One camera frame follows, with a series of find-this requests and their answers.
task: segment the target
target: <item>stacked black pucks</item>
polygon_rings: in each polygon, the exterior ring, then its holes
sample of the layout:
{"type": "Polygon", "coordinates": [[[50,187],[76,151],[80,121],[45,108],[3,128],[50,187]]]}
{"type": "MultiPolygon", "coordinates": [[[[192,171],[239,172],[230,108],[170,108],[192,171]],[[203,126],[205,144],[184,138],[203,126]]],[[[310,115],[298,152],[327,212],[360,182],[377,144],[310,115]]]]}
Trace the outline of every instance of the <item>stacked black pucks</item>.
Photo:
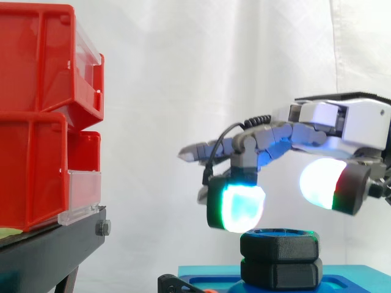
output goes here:
{"type": "Polygon", "coordinates": [[[253,229],[240,238],[241,278],[276,291],[311,290],[321,282],[319,235],[292,229],[253,229]]]}

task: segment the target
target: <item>blue tray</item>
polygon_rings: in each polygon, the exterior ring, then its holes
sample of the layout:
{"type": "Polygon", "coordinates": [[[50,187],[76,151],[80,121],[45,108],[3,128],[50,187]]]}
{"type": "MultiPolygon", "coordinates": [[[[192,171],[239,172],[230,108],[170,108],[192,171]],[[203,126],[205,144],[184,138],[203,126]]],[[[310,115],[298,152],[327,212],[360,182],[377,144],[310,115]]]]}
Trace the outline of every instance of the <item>blue tray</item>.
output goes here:
{"type": "MultiPolygon", "coordinates": [[[[182,276],[181,279],[194,286],[199,284],[231,284],[229,289],[217,289],[219,293],[268,293],[275,292],[265,289],[259,289],[243,283],[240,275],[190,275],[182,276]]],[[[323,276],[322,283],[314,291],[284,291],[284,293],[370,293],[363,287],[349,281],[338,275],[323,276]]]]}
{"type": "MultiPolygon", "coordinates": [[[[367,266],[323,266],[323,272],[322,283],[315,291],[294,293],[391,292],[391,277],[367,266]]],[[[200,289],[214,289],[218,293],[272,292],[244,284],[239,274],[240,266],[187,266],[180,267],[178,272],[187,283],[200,289]]]]}

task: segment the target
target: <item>red storage bin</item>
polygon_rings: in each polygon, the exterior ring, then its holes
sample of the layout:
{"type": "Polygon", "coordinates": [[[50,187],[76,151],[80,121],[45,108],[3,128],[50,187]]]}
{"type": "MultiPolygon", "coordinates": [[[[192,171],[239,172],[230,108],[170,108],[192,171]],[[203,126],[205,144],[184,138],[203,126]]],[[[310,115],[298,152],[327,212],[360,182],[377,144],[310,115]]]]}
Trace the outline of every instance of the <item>red storage bin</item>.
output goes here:
{"type": "Polygon", "coordinates": [[[68,225],[98,212],[99,133],[68,131],[61,113],[8,112],[0,137],[0,228],[68,225]]]}
{"type": "Polygon", "coordinates": [[[72,6],[0,2],[0,111],[60,112],[70,129],[103,119],[103,56],[72,6]]]}

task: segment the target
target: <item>black metal shelf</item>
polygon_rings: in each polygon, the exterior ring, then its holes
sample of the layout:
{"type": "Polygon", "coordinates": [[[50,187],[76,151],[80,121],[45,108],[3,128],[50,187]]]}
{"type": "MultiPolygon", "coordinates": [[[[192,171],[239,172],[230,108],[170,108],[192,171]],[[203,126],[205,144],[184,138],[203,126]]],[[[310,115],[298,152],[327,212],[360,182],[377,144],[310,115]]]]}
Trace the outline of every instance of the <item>black metal shelf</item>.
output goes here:
{"type": "Polygon", "coordinates": [[[0,240],[0,292],[72,292],[78,266],[104,243],[106,209],[70,226],[58,224],[0,240]]]}

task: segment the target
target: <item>white curtain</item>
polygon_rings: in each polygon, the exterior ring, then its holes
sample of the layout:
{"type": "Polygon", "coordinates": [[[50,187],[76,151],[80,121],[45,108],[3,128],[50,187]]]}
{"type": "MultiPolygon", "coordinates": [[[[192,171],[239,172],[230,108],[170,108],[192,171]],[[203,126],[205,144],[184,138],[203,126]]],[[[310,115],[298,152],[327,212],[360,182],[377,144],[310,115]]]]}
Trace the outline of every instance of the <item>white curtain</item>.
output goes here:
{"type": "MultiPolygon", "coordinates": [[[[105,120],[94,129],[112,220],[77,293],[156,292],[180,265],[239,264],[239,235],[208,228],[196,203],[202,169],[176,158],[181,147],[298,97],[391,97],[387,0],[68,2],[106,58],[105,120]]],[[[262,170],[259,226],[315,230],[325,264],[391,273],[391,207],[369,199],[352,218],[306,202],[298,179],[312,159],[289,153],[262,170]]]]}

